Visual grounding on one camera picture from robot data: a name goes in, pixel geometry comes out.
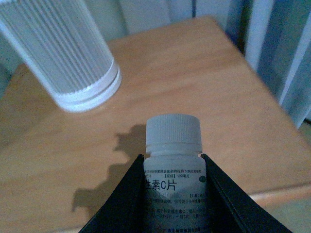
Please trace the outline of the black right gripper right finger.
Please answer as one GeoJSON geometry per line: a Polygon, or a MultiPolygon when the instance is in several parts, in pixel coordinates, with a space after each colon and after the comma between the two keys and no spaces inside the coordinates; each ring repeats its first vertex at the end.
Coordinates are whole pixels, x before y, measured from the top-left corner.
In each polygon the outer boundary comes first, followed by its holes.
{"type": "Polygon", "coordinates": [[[290,233],[260,207],[206,154],[207,188],[213,233],[290,233]]]}

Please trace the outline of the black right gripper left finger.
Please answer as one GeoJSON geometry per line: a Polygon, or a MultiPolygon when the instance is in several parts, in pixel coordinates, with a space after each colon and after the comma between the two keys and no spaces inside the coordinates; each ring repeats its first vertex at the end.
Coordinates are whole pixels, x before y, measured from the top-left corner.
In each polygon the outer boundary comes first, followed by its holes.
{"type": "Polygon", "coordinates": [[[143,232],[144,156],[138,155],[105,204],[80,230],[81,233],[143,232]]]}

